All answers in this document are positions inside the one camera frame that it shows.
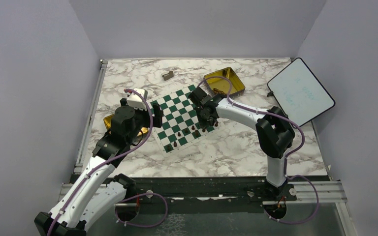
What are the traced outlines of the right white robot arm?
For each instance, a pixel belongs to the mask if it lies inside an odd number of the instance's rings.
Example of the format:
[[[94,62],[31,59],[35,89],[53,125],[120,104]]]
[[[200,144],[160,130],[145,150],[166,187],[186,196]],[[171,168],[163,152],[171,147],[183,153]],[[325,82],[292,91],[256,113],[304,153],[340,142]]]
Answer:
[[[189,99],[202,129],[212,127],[219,118],[225,118],[257,132],[260,148],[267,155],[265,196],[270,200],[282,196],[287,184],[286,155],[295,136],[283,111],[278,107],[264,110],[235,103],[222,94],[211,97],[201,88],[192,91]]]

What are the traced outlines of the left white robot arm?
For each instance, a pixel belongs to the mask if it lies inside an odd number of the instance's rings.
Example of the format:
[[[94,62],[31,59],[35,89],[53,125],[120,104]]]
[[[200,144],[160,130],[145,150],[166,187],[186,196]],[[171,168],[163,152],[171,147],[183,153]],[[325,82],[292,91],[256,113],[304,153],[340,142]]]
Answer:
[[[91,225],[114,204],[136,202],[135,181],[124,174],[116,175],[107,188],[97,194],[102,183],[130,153],[140,130],[162,126],[163,111],[159,104],[154,112],[136,109],[128,102],[116,109],[111,128],[97,142],[85,171],[67,194],[49,211],[34,219],[42,236],[84,236]]]

